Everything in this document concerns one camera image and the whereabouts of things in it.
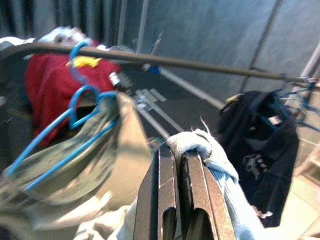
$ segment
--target black garment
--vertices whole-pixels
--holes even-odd
[[[249,91],[221,110],[217,133],[264,227],[279,226],[299,146],[294,117],[273,92]]]

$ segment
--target red garment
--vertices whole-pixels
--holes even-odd
[[[64,54],[36,54],[28,62],[24,82],[33,108],[34,136],[68,109],[71,97],[82,86],[66,66],[68,61],[69,56]],[[119,72],[121,67],[101,59],[95,67],[86,65],[77,70],[86,76],[88,84],[106,92],[114,90],[109,79],[110,73]],[[40,144],[48,145],[67,122],[68,118],[57,125]]]

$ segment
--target floor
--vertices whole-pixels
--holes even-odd
[[[320,186],[294,177],[278,227],[267,228],[266,239],[303,240],[320,232]]]

